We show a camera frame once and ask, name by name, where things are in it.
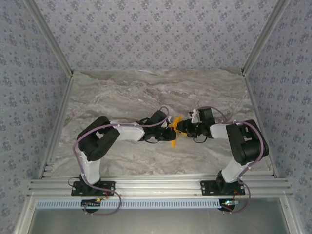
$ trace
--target blue floral wallpaper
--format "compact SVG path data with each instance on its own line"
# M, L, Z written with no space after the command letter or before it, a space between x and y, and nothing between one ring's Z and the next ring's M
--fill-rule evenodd
M276 0L36 0L74 70L241 68Z
M312 233L312 1L292 0L249 73L281 176Z
M67 77L22 0L0 4L0 233L13 232Z

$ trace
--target orange object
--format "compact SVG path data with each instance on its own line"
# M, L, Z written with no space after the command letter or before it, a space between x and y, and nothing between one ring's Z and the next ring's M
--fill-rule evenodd
M175 119L173 120L172 124L170 124L170 127L174 128L174 131L176 132L176 137L177 137L177 133L179 132L176 127L177 127L177 124L179 122L181 122L182 120L182 115L179 115L178 117L175 117ZM171 141L171 147L174 148L176 145L176 140L172 140Z

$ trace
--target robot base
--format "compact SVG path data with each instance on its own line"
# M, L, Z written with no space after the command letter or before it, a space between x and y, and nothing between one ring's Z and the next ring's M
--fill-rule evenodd
M245 188L238 182L225 183L222 191L215 180L205 180L200 182L201 194L203 196L235 196L239 192L241 196L245 195Z
M98 181L94 184L94 186L104 189L115 190L115 182L114 181ZM106 196L114 196L112 192L104 192L101 190L93 189L89 187L81 178L80 181L75 181L72 189L72 196L93 196L93 197L106 197Z

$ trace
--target gray marble tabletop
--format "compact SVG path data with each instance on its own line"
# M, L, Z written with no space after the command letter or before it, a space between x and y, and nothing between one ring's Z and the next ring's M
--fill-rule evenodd
M99 116L115 122L150 117L162 105L172 116L202 106L220 109L229 120L255 119L243 77L221 69L118 70L75 72L65 124L57 149L53 177L78 176L72 145L77 135ZM214 112L216 122L222 120ZM101 160L102 176L141 174L216 174L232 158L228 140L197 144L179 135L170 142L116 142ZM252 170L267 171L269 158Z

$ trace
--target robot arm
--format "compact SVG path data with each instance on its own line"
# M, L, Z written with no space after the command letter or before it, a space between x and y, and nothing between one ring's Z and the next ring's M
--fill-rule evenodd
M218 173L216 179L218 192L228 195L233 192L233 188L240 187L237 180L241 172L259 157L261 151L260 140L250 126L242 123L216 124L210 108L199 109L198 111L200 122L193 121L192 117L197 112L197 110L193 110L189 113L191 119L180 122L177 129L194 139L203 134L208 138L229 140L233 158L226 168ZM252 125L260 133L264 147L262 157L267 156L269 147L255 121L250 119L244 122Z
M165 117L166 114L158 110L152 115L152 117L142 119L136 124L151 125L161 122L165 119ZM98 119L96 119L92 124L90 124L78 135L77 139L96 127L112 123L117 125L93 132L79 142L78 145L81 151L80 161L82 163L84 173L88 182L90 184L96 184L100 181L100 160L105 156L105 154L116 141L146 141L152 137L154 137L156 140L174 140L176 138L176 132L169 127L171 118L168 119L169 120L164 122L161 126L144 129L139 126L134 126L135 123L129 124L129 126L118 125L118 123L109 121L108 118L105 116L100 116Z

